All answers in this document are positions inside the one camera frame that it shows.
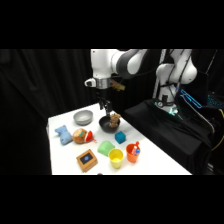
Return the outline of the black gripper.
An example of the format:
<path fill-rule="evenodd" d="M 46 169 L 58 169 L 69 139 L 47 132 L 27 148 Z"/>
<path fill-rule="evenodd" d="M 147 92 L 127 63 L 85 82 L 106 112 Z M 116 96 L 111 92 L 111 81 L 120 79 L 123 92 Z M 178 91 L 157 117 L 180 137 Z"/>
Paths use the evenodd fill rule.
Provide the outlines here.
<path fill-rule="evenodd" d="M 110 96 L 111 96 L 111 89 L 97 89 L 97 99 L 100 102 L 100 110 L 105 109 L 104 104 L 107 103 L 107 112 L 112 111 L 112 103 L 110 101 Z"/>

